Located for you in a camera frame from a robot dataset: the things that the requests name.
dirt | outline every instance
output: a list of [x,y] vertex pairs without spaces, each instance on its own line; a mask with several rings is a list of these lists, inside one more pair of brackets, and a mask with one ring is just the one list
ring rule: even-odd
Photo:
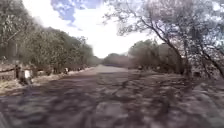
[[0,101],[15,128],[223,128],[223,83],[98,66]]

bright sky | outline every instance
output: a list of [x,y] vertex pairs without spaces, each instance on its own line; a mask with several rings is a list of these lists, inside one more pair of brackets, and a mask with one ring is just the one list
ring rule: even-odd
[[23,0],[30,15],[44,27],[52,27],[71,36],[85,36],[96,56],[125,53],[137,41],[148,37],[135,33],[117,36],[117,23],[103,25],[108,7],[100,0]]

person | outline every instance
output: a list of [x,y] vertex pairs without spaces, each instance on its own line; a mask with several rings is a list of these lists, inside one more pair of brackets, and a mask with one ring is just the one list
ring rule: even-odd
[[139,65],[138,66],[138,70],[142,71],[143,70],[143,66]]
[[15,65],[15,77],[19,81],[19,84],[21,85],[31,85],[31,73],[30,70],[24,69],[22,70],[20,66],[17,64]]

green foliage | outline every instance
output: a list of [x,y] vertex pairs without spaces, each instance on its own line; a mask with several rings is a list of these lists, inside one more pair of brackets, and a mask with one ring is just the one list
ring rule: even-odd
[[62,31],[39,28],[29,36],[19,45],[19,59],[25,64],[59,71],[91,65],[92,48]]
[[[114,11],[109,11],[105,18],[118,19],[120,35],[132,32],[153,33],[175,52],[176,73],[190,74],[189,67],[199,63],[202,72],[208,73],[207,67],[212,66],[224,78],[224,71],[217,63],[223,60],[222,49],[217,48],[217,43],[224,37],[222,1],[106,1]],[[181,44],[181,48],[175,46],[176,42]]]
[[129,66],[129,58],[125,55],[111,53],[106,58],[103,59],[102,64],[106,66],[127,68]]
[[177,56],[166,44],[158,45],[151,40],[139,41],[130,48],[129,54],[135,67],[154,70],[159,67],[163,72],[175,70]]
[[90,61],[91,61],[92,66],[97,66],[97,65],[101,64],[101,62],[102,62],[102,60],[96,56],[93,56]]
[[35,24],[21,0],[0,2],[1,58],[57,72],[64,68],[85,68],[93,64],[92,48],[86,40]]

white cloud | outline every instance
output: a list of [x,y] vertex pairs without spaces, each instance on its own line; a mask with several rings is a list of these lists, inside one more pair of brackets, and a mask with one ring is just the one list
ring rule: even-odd
[[117,24],[109,22],[106,26],[102,24],[104,12],[109,8],[101,5],[97,9],[75,10],[75,21],[60,18],[59,13],[53,9],[50,0],[23,0],[25,7],[31,16],[37,19],[44,27],[53,27],[68,32],[72,36],[86,36],[88,44],[93,47],[94,54],[105,57],[109,53],[124,53],[137,41],[147,39],[147,36],[136,33],[125,37],[117,36]]
[[72,1],[72,0],[68,0],[69,1],[69,3],[72,5],[72,6],[75,6],[75,2],[74,1]]
[[61,2],[59,2],[57,5],[55,5],[55,8],[59,8],[59,9],[69,9],[70,6],[68,5],[63,5]]

